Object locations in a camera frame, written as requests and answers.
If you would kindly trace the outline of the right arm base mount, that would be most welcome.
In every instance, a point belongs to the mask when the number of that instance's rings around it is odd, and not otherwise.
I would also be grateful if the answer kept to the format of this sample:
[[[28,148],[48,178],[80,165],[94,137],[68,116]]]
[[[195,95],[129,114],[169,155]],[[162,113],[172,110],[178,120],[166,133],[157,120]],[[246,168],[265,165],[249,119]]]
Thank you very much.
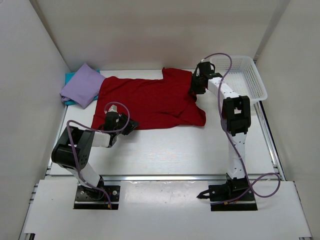
[[[221,185],[209,185],[197,196],[200,200],[210,200],[212,212],[257,211],[255,195],[246,178],[228,179]]]

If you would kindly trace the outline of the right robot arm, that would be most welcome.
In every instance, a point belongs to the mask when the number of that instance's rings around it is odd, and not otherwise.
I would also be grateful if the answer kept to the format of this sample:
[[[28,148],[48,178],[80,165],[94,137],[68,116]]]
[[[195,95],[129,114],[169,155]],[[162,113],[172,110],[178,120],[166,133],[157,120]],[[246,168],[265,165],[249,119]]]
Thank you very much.
[[[220,104],[220,122],[228,139],[227,176],[231,180],[245,178],[245,141],[251,126],[251,104],[246,95],[239,95],[215,72],[209,61],[198,63],[191,77],[192,94],[213,93]]]

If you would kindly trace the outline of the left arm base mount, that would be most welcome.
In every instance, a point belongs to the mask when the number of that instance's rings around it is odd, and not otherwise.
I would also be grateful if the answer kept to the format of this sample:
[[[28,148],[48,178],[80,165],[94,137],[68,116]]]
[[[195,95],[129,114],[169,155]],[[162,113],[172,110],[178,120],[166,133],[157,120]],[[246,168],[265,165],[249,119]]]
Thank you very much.
[[[105,185],[106,195],[92,188],[77,184],[73,208],[76,210],[118,210],[120,201],[120,185]]]

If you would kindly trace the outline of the red t-shirt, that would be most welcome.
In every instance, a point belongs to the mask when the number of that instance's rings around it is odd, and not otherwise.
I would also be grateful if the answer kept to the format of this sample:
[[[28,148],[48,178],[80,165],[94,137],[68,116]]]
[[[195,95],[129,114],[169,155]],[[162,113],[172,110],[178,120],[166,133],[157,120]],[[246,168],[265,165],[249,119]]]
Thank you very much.
[[[161,72],[161,79],[105,78],[91,127],[98,129],[105,122],[104,108],[110,102],[118,103],[119,113],[129,113],[140,130],[203,127],[206,113],[196,105],[196,95],[189,92],[192,73],[176,68]]]

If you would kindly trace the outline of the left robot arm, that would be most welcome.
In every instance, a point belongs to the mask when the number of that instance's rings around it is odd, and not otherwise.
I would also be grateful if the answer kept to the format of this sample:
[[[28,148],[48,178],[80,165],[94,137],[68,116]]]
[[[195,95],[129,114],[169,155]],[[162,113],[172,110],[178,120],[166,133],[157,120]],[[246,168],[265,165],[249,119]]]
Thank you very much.
[[[111,148],[118,135],[129,135],[139,126],[125,113],[109,111],[97,129],[69,120],[51,154],[53,163],[68,170],[87,189],[93,200],[105,194],[103,178],[90,165],[92,148]]]

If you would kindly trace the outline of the white plastic basket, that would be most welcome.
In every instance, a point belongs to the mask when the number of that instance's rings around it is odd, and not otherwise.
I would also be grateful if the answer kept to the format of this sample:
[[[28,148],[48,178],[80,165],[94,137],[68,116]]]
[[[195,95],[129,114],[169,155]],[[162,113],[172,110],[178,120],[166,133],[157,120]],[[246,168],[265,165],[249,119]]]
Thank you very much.
[[[227,73],[223,81],[240,96],[248,96],[251,105],[267,99],[266,88],[252,58],[219,54],[211,56],[209,60],[217,73]]]

